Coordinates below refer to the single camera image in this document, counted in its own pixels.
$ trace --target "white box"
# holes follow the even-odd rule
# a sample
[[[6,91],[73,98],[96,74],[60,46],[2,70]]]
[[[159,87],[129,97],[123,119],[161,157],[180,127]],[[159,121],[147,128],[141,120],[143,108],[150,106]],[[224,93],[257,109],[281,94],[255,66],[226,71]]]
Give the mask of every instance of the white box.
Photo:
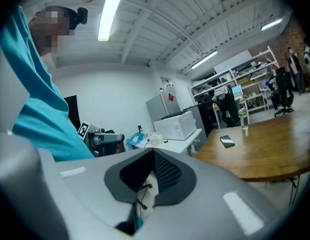
[[[163,139],[186,140],[196,131],[195,119],[192,111],[154,122],[157,134]]]

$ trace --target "red sign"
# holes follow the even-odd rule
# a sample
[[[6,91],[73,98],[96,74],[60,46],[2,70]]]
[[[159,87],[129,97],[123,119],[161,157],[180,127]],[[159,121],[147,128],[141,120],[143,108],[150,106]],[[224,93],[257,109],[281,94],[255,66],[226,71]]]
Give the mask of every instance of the red sign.
[[[174,100],[174,96],[173,95],[171,95],[170,93],[168,94],[168,98],[169,98],[169,100],[171,101],[171,102],[173,102],[173,100]]]

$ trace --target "brick wall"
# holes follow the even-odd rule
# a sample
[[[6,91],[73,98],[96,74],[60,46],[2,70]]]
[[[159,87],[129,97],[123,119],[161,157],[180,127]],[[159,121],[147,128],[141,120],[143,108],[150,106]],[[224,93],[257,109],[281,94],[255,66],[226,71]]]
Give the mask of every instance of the brick wall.
[[[303,69],[307,70],[307,66],[304,62],[304,53],[306,46],[303,42],[303,39],[305,36],[306,34],[304,33],[299,21],[292,15],[284,31],[280,35],[270,40],[267,40],[266,42],[263,42],[259,45],[256,45],[248,49],[248,51],[252,56],[255,56],[260,52],[266,51],[267,46],[269,46],[273,51],[279,66],[285,67],[285,69],[287,70],[287,60],[290,56],[288,47],[291,47],[294,52],[297,53],[299,62]]]

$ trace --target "plastic bottle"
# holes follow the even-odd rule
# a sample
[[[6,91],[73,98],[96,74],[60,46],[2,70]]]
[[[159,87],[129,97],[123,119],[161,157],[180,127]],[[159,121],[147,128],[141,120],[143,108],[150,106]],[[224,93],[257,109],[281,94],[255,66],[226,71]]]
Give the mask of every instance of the plastic bottle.
[[[247,118],[247,112],[245,107],[241,108],[238,111],[239,119],[240,119],[240,125],[242,130],[247,130],[249,128],[249,121]]]

